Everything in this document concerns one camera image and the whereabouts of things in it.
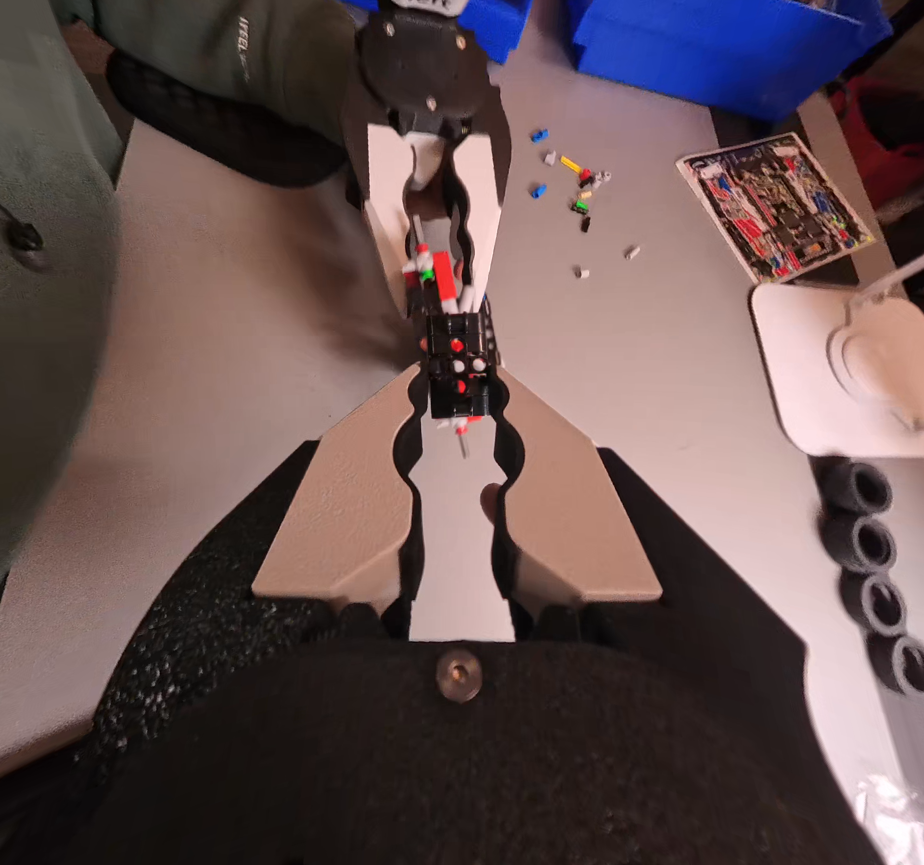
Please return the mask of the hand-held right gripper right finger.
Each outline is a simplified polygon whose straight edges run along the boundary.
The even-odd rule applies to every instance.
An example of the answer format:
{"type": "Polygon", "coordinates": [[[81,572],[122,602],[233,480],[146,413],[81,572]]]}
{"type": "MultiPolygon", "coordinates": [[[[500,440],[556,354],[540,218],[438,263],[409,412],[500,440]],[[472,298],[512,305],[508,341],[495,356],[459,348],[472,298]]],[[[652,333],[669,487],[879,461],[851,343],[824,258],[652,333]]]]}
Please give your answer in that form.
{"type": "Polygon", "coordinates": [[[491,567],[522,609],[642,604],[663,594],[593,441],[503,367],[491,377],[497,495],[491,567]]]}

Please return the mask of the lego car model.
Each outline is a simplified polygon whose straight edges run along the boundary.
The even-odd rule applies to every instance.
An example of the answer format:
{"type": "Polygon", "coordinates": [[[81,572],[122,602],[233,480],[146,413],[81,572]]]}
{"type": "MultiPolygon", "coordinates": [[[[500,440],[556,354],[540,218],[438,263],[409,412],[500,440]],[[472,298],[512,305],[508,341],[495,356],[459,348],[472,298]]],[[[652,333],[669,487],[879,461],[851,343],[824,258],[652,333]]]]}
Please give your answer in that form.
{"type": "Polygon", "coordinates": [[[452,430],[469,456],[468,432],[489,415],[489,379],[501,364],[490,300],[477,309],[469,285],[457,284],[462,259],[432,250],[422,219],[410,216],[408,261],[402,267],[406,314],[422,351],[433,420],[452,430]]]}

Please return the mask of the large blue bin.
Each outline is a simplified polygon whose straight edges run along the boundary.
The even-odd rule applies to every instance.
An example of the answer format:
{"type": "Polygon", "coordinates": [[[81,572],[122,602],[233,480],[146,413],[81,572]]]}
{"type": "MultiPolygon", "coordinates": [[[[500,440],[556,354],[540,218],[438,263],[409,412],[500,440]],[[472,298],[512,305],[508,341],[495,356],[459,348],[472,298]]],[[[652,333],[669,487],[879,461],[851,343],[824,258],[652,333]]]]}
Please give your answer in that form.
{"type": "Polygon", "coordinates": [[[892,35],[881,0],[564,0],[577,72],[776,122],[892,35]]]}

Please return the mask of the cluster of small lego pieces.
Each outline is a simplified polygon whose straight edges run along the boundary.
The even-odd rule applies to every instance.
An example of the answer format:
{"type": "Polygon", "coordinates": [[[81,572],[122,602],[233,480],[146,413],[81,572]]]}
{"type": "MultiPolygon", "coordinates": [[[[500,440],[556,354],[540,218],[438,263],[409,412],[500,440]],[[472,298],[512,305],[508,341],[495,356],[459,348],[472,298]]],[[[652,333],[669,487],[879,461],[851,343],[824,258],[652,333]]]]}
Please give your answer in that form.
{"type": "MultiPolygon", "coordinates": [[[[530,143],[537,146],[548,143],[549,137],[550,132],[546,128],[538,128],[528,135],[530,143]]],[[[540,159],[543,165],[549,168],[561,166],[574,179],[575,190],[568,203],[568,210],[580,217],[580,232],[588,234],[592,225],[591,209],[594,197],[601,188],[613,181],[613,173],[606,169],[594,170],[589,166],[583,166],[552,148],[545,149],[540,159]]],[[[532,201],[539,201],[547,191],[548,184],[539,182],[529,186],[527,194],[532,201]]]]}

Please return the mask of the clear plastic bag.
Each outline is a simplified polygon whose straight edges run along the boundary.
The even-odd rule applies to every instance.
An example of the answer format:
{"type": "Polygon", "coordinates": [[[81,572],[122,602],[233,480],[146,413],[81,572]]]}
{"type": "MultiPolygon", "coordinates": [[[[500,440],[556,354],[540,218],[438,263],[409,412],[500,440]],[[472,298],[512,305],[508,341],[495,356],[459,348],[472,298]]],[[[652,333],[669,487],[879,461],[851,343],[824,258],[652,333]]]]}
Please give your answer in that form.
{"type": "Polygon", "coordinates": [[[868,775],[854,812],[884,864],[923,864],[922,795],[886,775],[868,775]]]}

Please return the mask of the red and black bag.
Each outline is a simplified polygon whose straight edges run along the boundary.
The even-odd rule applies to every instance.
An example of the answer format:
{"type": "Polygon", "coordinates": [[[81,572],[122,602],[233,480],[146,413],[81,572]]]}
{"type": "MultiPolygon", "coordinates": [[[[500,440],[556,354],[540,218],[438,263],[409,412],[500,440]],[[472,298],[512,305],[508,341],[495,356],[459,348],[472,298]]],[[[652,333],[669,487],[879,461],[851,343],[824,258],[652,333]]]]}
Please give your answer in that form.
{"type": "Polygon", "coordinates": [[[832,88],[829,101],[873,210],[922,185],[921,93],[861,75],[832,88]]]}

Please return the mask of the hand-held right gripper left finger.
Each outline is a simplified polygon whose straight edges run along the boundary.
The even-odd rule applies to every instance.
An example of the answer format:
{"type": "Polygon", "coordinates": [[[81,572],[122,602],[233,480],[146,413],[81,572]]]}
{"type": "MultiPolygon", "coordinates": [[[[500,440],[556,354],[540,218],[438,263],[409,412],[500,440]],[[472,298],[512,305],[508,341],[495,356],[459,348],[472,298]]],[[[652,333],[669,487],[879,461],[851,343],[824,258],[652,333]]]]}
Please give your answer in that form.
{"type": "Polygon", "coordinates": [[[422,581],[422,509],[410,470],[422,455],[419,364],[320,439],[254,578],[257,598],[312,599],[339,613],[408,612],[422,581]]]}

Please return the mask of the lego sticker sheet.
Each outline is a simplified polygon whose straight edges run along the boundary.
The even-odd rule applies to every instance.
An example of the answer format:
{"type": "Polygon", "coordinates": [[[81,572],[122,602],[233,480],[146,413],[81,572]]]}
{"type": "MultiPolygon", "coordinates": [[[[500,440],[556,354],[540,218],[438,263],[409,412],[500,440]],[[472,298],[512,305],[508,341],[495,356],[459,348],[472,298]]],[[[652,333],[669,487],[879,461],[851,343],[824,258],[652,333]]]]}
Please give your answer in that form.
{"type": "Polygon", "coordinates": [[[676,169],[754,285],[791,282],[875,242],[796,133],[687,155],[676,169]]]}

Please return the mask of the person's left forearm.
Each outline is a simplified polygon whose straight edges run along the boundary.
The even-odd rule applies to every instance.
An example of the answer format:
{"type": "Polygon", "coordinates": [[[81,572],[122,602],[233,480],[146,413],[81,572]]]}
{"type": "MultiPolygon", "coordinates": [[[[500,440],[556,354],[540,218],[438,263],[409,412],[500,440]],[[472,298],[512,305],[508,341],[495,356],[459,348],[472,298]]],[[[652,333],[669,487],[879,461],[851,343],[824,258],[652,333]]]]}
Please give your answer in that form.
{"type": "Polygon", "coordinates": [[[192,89],[259,105],[342,145],[356,27],[336,0],[49,0],[192,89]]]}

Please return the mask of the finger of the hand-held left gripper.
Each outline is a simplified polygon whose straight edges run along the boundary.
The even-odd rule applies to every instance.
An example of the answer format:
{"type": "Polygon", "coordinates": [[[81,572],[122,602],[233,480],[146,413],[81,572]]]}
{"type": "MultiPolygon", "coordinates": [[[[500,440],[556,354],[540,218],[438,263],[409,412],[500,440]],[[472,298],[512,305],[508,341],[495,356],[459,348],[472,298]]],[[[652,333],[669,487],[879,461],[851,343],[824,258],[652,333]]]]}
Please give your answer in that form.
{"type": "Polygon", "coordinates": [[[367,126],[368,195],[364,216],[377,249],[389,294],[407,318],[405,268],[411,261],[412,224],[406,207],[408,184],[415,172],[414,149],[387,125],[367,126]]]}
{"type": "Polygon", "coordinates": [[[502,213],[487,134],[470,134],[456,146],[444,184],[450,205],[449,244],[464,261],[456,304],[459,310],[478,310],[490,278],[502,213]]]}

